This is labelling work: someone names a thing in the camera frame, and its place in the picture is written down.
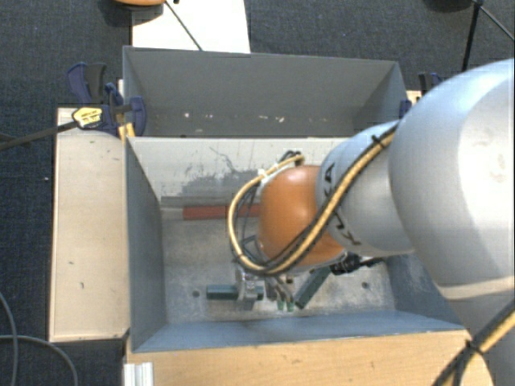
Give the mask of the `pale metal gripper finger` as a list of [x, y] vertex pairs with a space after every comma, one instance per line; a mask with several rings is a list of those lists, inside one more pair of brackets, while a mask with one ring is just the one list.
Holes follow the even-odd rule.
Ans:
[[237, 304], [241, 310], [252, 310], [258, 300], [258, 292], [255, 287], [241, 286], [237, 290]]
[[254, 287], [257, 278], [240, 266], [235, 269], [235, 279], [237, 287]]

